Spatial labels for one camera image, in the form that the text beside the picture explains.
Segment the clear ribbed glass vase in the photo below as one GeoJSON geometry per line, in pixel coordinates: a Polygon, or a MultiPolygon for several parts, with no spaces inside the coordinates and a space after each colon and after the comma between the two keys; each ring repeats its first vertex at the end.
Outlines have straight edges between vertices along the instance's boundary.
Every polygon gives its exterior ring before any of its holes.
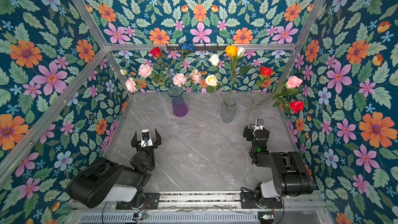
{"type": "Polygon", "coordinates": [[[227,97],[221,104],[221,118],[224,123],[231,123],[237,112],[237,103],[232,97],[227,97]]]}

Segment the red rose stem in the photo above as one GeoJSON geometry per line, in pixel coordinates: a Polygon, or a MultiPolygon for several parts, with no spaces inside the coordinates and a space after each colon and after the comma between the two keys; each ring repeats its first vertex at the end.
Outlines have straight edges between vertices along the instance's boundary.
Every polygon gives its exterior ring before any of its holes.
{"type": "Polygon", "coordinates": [[[156,65],[153,66],[152,74],[150,75],[152,83],[171,92],[171,68],[175,62],[170,62],[167,57],[164,58],[159,47],[153,48],[150,53],[156,61],[156,65]]]}
{"type": "Polygon", "coordinates": [[[259,81],[255,84],[255,96],[258,96],[259,93],[262,91],[262,85],[267,81],[270,80],[270,77],[274,74],[272,68],[261,66],[260,67],[260,76],[259,81]]]}
{"type": "Polygon", "coordinates": [[[278,97],[275,99],[273,107],[278,107],[287,113],[293,111],[294,114],[297,114],[304,109],[304,103],[301,100],[296,101],[286,97],[278,97]]]}

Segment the pink carnation spray stem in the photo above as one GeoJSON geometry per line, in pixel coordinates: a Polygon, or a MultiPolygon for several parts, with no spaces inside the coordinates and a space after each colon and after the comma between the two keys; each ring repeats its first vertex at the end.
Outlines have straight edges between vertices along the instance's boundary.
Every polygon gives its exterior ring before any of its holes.
{"type": "Polygon", "coordinates": [[[165,87],[166,78],[162,73],[158,73],[152,65],[141,64],[138,73],[128,73],[125,69],[120,69],[119,73],[126,76],[125,87],[128,92],[135,93],[140,86],[147,84],[153,87],[165,87]]]}

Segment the pink rosebud stem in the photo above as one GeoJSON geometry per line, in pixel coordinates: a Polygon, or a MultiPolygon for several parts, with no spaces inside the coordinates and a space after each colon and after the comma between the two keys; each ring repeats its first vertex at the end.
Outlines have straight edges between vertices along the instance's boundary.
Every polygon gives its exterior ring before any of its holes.
{"type": "Polygon", "coordinates": [[[299,93],[299,87],[303,80],[297,76],[290,76],[287,82],[276,89],[269,97],[262,100],[259,105],[273,103],[273,107],[290,105],[293,102],[292,97],[299,93]]]}

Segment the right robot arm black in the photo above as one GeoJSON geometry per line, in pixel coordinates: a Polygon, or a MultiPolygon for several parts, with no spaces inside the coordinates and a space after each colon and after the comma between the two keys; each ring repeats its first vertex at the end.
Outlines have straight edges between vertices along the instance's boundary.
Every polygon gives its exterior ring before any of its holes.
{"type": "Polygon", "coordinates": [[[305,164],[296,151],[271,152],[267,149],[269,131],[262,124],[245,126],[243,137],[251,142],[249,155],[253,165],[271,169],[272,178],[258,183],[252,192],[253,200],[265,208],[281,197],[310,195],[314,184],[305,164]]]}

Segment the cream peach rose stem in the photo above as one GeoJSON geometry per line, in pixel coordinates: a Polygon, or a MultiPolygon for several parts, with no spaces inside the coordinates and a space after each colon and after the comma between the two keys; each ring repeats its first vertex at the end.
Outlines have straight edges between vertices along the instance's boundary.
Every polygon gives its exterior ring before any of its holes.
{"type": "Polygon", "coordinates": [[[214,93],[218,92],[223,100],[223,104],[226,106],[227,105],[227,100],[224,94],[222,93],[223,90],[223,83],[213,74],[208,75],[205,78],[205,83],[207,85],[207,92],[208,93],[214,93]]]}

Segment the orange rose stem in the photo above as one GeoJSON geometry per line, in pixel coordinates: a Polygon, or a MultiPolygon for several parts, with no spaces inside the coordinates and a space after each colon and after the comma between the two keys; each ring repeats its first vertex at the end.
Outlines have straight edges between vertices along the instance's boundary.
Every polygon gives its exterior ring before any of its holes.
{"type": "Polygon", "coordinates": [[[231,73],[231,78],[230,78],[230,92],[229,95],[226,99],[226,106],[229,107],[232,105],[232,93],[233,93],[233,88],[235,84],[235,78],[236,78],[236,69],[237,69],[237,63],[238,63],[238,48],[234,45],[229,45],[226,48],[226,54],[228,57],[231,59],[230,63],[230,73],[231,73]]]}

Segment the blue rose stem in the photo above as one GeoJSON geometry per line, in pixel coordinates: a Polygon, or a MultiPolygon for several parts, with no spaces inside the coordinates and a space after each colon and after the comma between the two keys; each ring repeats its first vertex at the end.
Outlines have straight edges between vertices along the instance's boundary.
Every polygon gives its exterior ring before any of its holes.
{"type": "Polygon", "coordinates": [[[189,54],[193,53],[195,50],[194,44],[185,42],[180,45],[181,46],[181,55],[183,58],[188,56],[189,54]]]}

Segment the purple blue glass vase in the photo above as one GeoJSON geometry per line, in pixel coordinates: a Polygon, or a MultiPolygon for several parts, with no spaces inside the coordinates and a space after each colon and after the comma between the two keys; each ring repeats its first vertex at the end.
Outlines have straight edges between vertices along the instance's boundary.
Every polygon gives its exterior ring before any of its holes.
{"type": "Polygon", "coordinates": [[[172,110],[176,117],[184,117],[188,113],[187,104],[183,98],[184,90],[177,86],[173,86],[168,91],[168,95],[172,100],[172,110]]]}

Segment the white rose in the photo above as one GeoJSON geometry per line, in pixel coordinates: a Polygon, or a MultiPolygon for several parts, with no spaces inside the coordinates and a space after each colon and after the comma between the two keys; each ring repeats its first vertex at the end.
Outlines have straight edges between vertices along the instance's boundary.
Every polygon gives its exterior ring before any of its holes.
{"type": "Polygon", "coordinates": [[[245,53],[245,49],[243,47],[236,47],[236,52],[235,55],[232,58],[232,80],[231,80],[231,93],[234,90],[234,85],[235,85],[235,81],[236,81],[236,75],[237,75],[237,64],[238,64],[238,60],[241,59],[244,56],[245,53]]]}

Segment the white rose stem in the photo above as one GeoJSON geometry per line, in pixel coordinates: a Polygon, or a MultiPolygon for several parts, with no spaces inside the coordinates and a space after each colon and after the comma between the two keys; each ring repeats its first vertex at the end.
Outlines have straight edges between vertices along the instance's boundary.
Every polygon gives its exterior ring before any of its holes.
{"type": "Polygon", "coordinates": [[[223,83],[222,83],[222,79],[221,79],[221,73],[219,70],[219,64],[220,64],[220,58],[219,55],[217,54],[213,54],[210,56],[209,61],[211,63],[211,65],[216,69],[216,75],[215,77],[218,80],[218,86],[217,86],[217,91],[219,92],[219,94],[221,95],[222,99],[225,100],[225,94],[222,93],[222,89],[223,89],[223,83]]]}

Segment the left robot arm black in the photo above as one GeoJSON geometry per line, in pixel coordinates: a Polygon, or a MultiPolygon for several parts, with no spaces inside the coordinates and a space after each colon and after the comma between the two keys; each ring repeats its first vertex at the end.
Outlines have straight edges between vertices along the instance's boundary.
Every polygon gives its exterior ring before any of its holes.
{"type": "Polygon", "coordinates": [[[150,131],[143,129],[140,140],[134,133],[131,146],[136,154],[130,160],[130,167],[101,157],[68,183],[68,195],[88,208],[107,202],[141,208],[145,202],[144,186],[155,169],[154,150],[162,144],[161,135],[157,130],[154,133],[153,139],[150,131]]]}

